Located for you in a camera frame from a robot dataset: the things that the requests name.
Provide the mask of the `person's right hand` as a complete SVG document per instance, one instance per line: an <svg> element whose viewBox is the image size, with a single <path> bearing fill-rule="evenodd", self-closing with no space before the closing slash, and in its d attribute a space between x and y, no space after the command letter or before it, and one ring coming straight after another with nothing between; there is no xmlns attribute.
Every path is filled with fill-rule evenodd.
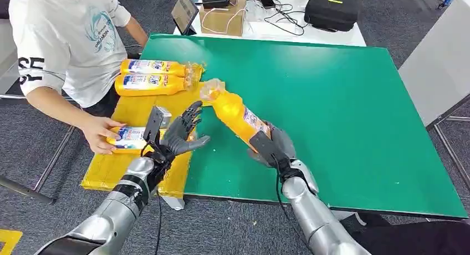
<svg viewBox="0 0 470 255"><path fill-rule="evenodd" d="M111 131L111 128L125 126L110 118L99 116L88 116L79 128L84 133L84 136L91 148L96 154L112 154L115 146L106 141L107 138L119 140L120 136Z"/></svg>

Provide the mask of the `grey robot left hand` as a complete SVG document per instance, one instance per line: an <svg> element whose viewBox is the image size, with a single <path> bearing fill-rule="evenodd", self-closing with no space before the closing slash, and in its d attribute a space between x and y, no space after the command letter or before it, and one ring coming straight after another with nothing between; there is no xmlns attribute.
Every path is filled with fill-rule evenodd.
<svg viewBox="0 0 470 255"><path fill-rule="evenodd" d="M188 141L190 133L201 121L201 106L201 101L194 102L172 122L160 141L161 151L177 156L201 148L210 141L211 137L207 135Z"/></svg>

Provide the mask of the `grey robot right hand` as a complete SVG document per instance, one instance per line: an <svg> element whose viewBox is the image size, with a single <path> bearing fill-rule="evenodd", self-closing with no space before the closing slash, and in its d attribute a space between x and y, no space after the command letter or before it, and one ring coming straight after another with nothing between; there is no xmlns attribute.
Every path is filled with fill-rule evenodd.
<svg viewBox="0 0 470 255"><path fill-rule="evenodd" d="M290 136L281 128L275 126L271 122L264 120L270 128L271 139L273 141L274 146L276 146L280 151L285 153L290 159L295 159L297 157L294 144L290 138ZM273 168L274 165L270 164L265 157L263 157L260 153L254 151L251 148L247 149L247 154L250 158L254 161L259 162L266 167Z"/></svg>

